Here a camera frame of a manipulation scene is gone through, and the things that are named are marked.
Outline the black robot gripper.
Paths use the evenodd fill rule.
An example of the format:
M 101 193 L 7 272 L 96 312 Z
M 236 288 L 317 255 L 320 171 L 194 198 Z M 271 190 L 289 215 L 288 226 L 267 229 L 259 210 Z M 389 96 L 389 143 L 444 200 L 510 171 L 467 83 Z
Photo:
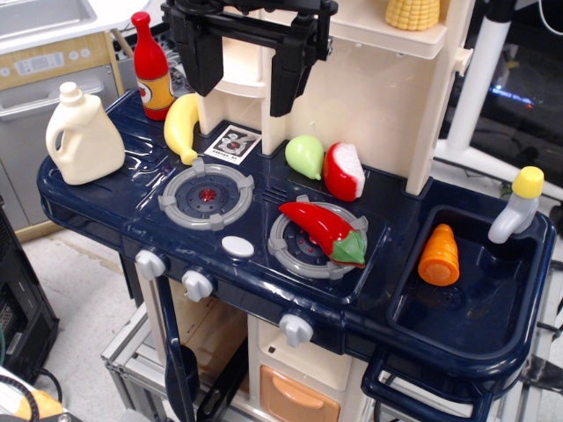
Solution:
M 267 47 L 272 58 L 270 115 L 291 112 L 312 66 L 329 55 L 335 1 L 166 1 L 171 29 L 189 85 L 207 96 L 223 78 L 223 40 Z

